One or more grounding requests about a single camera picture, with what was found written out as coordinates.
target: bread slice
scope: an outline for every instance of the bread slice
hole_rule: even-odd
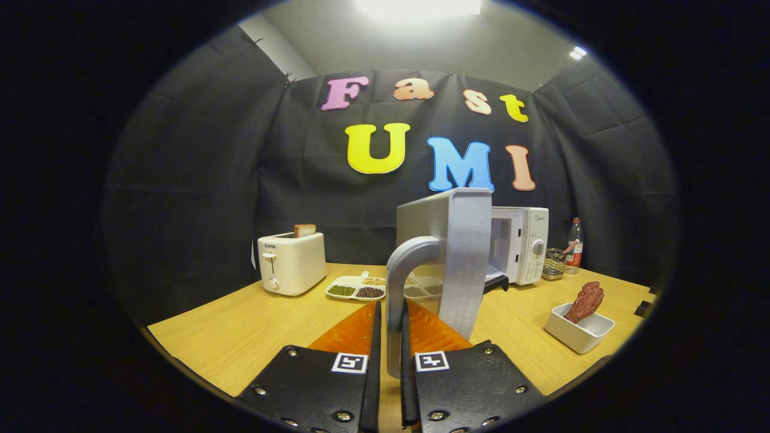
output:
[[[315,224],[297,224],[294,226],[294,237],[303,237],[315,234]]]

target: wire basket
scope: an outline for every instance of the wire basket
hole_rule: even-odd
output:
[[[564,250],[548,248],[545,250],[545,263],[543,263],[542,277],[544,280],[558,280],[564,276],[566,256],[559,256]]]

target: white toaster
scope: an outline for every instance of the white toaster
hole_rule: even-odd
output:
[[[303,237],[282,233],[256,242],[262,287],[269,292],[301,295],[326,276],[323,233]]]

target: microwave knob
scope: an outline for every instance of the microwave knob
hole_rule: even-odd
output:
[[[265,288],[267,290],[281,290],[281,285],[278,284],[278,279],[271,277],[268,281],[265,281]]]
[[[545,249],[545,243],[542,240],[535,240],[532,244],[532,252],[539,256],[543,253],[543,250]]]

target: red label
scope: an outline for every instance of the red label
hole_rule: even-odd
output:
[[[567,261],[565,262],[567,266],[580,266],[580,259],[583,257],[583,253],[574,253],[567,256]]]

